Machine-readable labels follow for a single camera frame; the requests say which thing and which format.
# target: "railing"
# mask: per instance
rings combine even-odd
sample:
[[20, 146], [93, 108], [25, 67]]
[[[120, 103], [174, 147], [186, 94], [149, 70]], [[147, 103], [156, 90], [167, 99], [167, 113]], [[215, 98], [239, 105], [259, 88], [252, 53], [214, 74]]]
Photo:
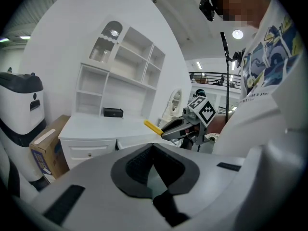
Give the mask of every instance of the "railing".
[[[227, 86], [227, 74], [219, 72], [189, 72], [191, 82], [216, 86]], [[241, 76], [229, 74], [229, 87], [241, 89]]]

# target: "cardboard box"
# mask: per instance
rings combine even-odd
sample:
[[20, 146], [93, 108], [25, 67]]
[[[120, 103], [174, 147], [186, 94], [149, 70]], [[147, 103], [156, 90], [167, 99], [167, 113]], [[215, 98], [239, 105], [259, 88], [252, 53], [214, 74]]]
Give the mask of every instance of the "cardboard box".
[[50, 183], [69, 170], [58, 139], [69, 118], [66, 115], [60, 116], [35, 137], [29, 146], [38, 167]]

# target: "white desk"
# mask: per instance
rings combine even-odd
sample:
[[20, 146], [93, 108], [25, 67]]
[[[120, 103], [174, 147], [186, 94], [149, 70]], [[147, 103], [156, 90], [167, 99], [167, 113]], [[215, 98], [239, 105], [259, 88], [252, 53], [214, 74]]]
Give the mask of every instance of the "white desk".
[[73, 115], [59, 135], [69, 168], [95, 156], [143, 143], [168, 143], [143, 124], [141, 117]]

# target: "yellow handle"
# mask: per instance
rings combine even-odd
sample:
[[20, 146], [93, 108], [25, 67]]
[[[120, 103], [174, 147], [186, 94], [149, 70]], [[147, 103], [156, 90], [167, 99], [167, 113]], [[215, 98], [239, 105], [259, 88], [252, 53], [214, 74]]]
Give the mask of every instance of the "yellow handle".
[[154, 131], [155, 133], [157, 133], [159, 136], [162, 135], [162, 133], [164, 133], [160, 128], [158, 128], [157, 126], [155, 126], [152, 122], [150, 122], [149, 120], [144, 120], [144, 125], [146, 125], [149, 129], [151, 129], [152, 131]]

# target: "black box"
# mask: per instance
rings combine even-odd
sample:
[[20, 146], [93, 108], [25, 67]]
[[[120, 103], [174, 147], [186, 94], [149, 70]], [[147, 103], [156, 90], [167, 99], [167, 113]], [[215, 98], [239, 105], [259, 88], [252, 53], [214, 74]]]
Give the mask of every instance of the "black box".
[[103, 113], [107, 117], [123, 117], [123, 110], [121, 109], [104, 108]]

